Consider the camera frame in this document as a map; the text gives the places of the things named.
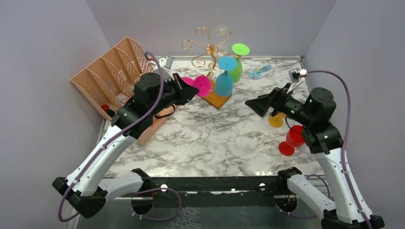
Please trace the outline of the blue wine glass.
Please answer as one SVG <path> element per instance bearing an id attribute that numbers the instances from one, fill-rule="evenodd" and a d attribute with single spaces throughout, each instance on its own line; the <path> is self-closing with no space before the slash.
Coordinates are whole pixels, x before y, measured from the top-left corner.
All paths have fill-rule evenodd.
<path id="1" fill-rule="evenodd" d="M 224 56 L 218 60 L 218 66 L 223 72 L 215 80 L 214 91 L 218 96 L 228 97 L 233 92 L 233 79 L 230 71 L 237 67 L 237 62 L 233 57 Z"/>

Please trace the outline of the magenta wine glass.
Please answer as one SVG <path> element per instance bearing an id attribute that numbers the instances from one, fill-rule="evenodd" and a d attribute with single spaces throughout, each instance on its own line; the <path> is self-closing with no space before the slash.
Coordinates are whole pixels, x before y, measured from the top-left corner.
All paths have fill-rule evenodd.
<path id="1" fill-rule="evenodd" d="M 206 97 L 211 90 L 211 81 L 205 75 L 200 75 L 195 79 L 190 77 L 182 77 L 181 78 L 186 84 L 193 86 L 199 90 L 197 96 L 204 98 Z"/>

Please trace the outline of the green wine glass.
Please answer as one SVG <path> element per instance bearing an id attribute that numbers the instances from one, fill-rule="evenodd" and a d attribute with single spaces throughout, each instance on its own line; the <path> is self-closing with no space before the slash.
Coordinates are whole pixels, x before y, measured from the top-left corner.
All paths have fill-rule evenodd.
<path id="1" fill-rule="evenodd" d="M 240 81 L 242 71 L 243 71 L 240 57 L 248 55 L 250 53 L 250 48 L 243 43 L 235 43 L 232 46 L 232 51 L 235 54 L 234 59 L 236 60 L 236 68 L 233 69 L 232 71 L 230 71 L 229 74 L 231 75 L 231 77 L 233 79 L 233 83 L 238 83 Z"/>

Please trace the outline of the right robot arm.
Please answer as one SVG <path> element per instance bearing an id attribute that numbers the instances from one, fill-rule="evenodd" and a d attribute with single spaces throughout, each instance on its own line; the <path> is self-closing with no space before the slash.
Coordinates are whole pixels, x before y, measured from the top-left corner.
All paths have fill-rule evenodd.
<path id="1" fill-rule="evenodd" d="M 271 116 L 283 113 L 303 126 L 303 140 L 320 164 L 332 198 L 323 195 L 295 167 L 279 171 L 277 191 L 297 194 L 317 215 L 324 229 L 383 228 L 383 218 L 373 214 L 362 198 L 347 162 L 344 140 L 330 122 L 336 108 L 333 94 L 318 87 L 302 103 L 292 97 L 290 86 L 288 83 L 283 88 L 276 87 L 245 104 L 260 117 L 272 108 Z"/>

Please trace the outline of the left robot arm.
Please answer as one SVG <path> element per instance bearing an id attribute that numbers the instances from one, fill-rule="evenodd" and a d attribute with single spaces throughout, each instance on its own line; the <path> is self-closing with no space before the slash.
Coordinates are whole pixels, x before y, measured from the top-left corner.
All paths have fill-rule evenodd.
<path id="1" fill-rule="evenodd" d="M 139 196 L 150 190 L 147 174 L 141 169 L 114 178 L 104 175 L 116 159 L 153 124 L 155 116 L 172 105 L 185 105 L 199 89 L 187 84 L 178 74 L 164 79 L 157 73 L 145 73 L 134 85 L 134 95 L 118 109 L 105 135 L 83 161 L 67 177 L 57 177 L 52 186 L 62 195 L 58 210 L 61 222 L 65 201 L 77 214 L 89 219 L 111 199 L 129 192 Z"/>

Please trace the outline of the yellow wine glass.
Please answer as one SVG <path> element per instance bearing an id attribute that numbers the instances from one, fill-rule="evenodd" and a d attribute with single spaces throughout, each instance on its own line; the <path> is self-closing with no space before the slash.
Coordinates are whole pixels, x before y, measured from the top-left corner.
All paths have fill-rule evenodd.
<path id="1" fill-rule="evenodd" d="M 274 128 L 280 128 L 283 126 L 284 124 L 284 118 L 286 117 L 286 115 L 284 113 L 278 113 L 275 116 L 270 116 L 268 121 L 269 124 L 274 127 Z"/>

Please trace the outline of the clear wine glass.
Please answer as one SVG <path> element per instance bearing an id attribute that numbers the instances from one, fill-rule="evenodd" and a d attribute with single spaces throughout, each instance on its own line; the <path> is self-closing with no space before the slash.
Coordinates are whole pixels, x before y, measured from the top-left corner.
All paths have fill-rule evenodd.
<path id="1" fill-rule="evenodd" d="M 212 41 L 221 53 L 228 53 L 230 50 L 229 43 L 227 42 L 229 32 L 230 30 L 227 25 L 217 25 L 212 30 Z"/>

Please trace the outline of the red wine glass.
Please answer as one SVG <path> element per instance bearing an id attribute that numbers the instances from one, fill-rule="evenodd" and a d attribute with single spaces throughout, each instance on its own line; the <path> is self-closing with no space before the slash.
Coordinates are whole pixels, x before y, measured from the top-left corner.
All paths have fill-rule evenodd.
<path id="1" fill-rule="evenodd" d="M 294 125 L 287 132 L 286 140 L 278 146 L 280 153 L 284 156 L 292 156 L 296 148 L 304 145 L 305 141 L 302 136 L 303 126 Z"/>

